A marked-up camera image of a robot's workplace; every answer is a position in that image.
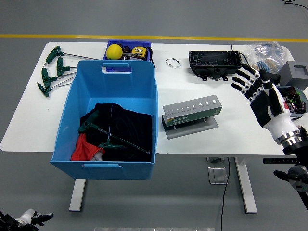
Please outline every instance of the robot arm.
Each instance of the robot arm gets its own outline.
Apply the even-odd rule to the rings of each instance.
[[[274,175],[288,181],[297,190],[308,210],[307,132],[290,119],[290,110],[276,86],[270,81],[268,73],[265,70],[258,72],[246,64],[242,64],[242,67],[243,71],[236,71],[241,78],[233,77],[235,83],[232,83],[232,87],[251,102],[250,107],[258,123],[270,131],[277,144],[283,146],[284,154],[297,156],[299,165],[290,168],[288,173],[274,171]]]
[[[28,209],[17,219],[4,215],[0,211],[0,231],[38,231],[35,225],[43,226],[43,222],[53,218],[53,213],[41,215],[33,209]]]

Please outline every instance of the clear plastic bag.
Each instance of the clear plastic bag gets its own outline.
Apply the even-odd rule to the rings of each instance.
[[[256,70],[265,69],[269,73],[278,73],[287,62],[287,52],[278,42],[247,44],[243,51],[249,64]]]

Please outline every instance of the small wire clip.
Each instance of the small wire clip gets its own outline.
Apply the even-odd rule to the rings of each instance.
[[[175,66],[175,65],[169,64],[169,63],[167,62],[168,60],[174,60],[174,61],[176,61],[179,65]],[[172,67],[172,68],[175,68],[175,69],[180,69],[180,67],[182,66],[182,64],[181,64],[178,60],[176,60],[175,58],[166,59],[165,63],[166,63],[167,66]]]

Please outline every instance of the white table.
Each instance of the white table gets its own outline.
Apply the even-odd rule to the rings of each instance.
[[[102,59],[107,43],[51,42],[48,43],[38,60],[24,94],[1,142],[6,152],[42,152],[54,150],[57,129],[60,123],[69,86],[51,91],[46,98],[38,89],[42,84],[41,69],[45,59],[57,45],[64,53]],[[222,110],[215,119],[219,128],[195,134],[167,139],[162,124],[159,124],[157,154],[186,154],[204,157],[235,157],[240,176],[247,213],[256,213],[256,205],[245,165],[245,157],[284,157],[282,146],[277,145],[271,134],[261,128],[250,109],[249,101],[231,87],[231,80],[202,81],[189,67],[188,52],[192,50],[230,50],[230,45],[206,44],[152,44],[153,60],[156,66],[155,78],[158,88],[159,121],[164,114],[163,106],[182,101],[217,95]],[[247,46],[233,46],[233,50],[244,53]],[[293,58],[286,49],[288,60]],[[168,58],[182,63],[180,69],[165,64]],[[76,66],[79,59],[64,56],[64,66]],[[56,59],[48,65],[49,76],[55,76]],[[307,115],[296,124],[308,128]],[[84,180],[77,180],[72,204],[81,203]]]

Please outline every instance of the robot finger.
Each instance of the robot finger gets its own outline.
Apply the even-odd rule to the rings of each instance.
[[[245,81],[243,81],[243,80],[241,80],[240,78],[237,78],[237,77],[232,77],[232,80],[234,82],[239,83],[242,86],[244,86],[251,95],[253,95],[253,96],[258,95],[258,91],[256,90],[256,88],[252,84],[247,83],[247,82],[245,82]]]
[[[243,88],[235,83],[232,83],[231,86],[239,90],[250,102],[255,99],[254,96],[250,92],[248,92],[246,88]]]
[[[254,85],[254,87],[256,89],[262,87],[262,83],[259,82],[259,79],[256,78],[255,76],[254,77],[251,77],[249,76],[248,74],[246,74],[245,72],[243,71],[240,71],[240,70],[236,70],[235,73],[237,73],[238,75],[244,77],[245,79],[247,79],[251,84]]]
[[[267,72],[264,69],[260,70],[260,77],[261,77],[262,85],[264,89],[273,88],[273,84],[271,83],[270,78],[267,76]]]
[[[38,217],[32,219],[31,224],[33,225],[40,225],[43,226],[43,222],[50,220],[51,218],[53,218],[53,213],[48,213],[45,215],[39,215]]]
[[[264,69],[260,70],[260,78],[262,79],[264,92],[268,98],[271,113],[274,116],[277,116],[284,111],[289,110],[282,95],[280,94],[276,86],[272,84],[270,78],[267,76],[267,72]]]
[[[246,71],[249,71],[251,74],[254,75],[254,77],[259,78],[260,77],[260,73],[253,69],[252,67],[248,66],[247,64],[242,64],[242,68],[244,68]]]

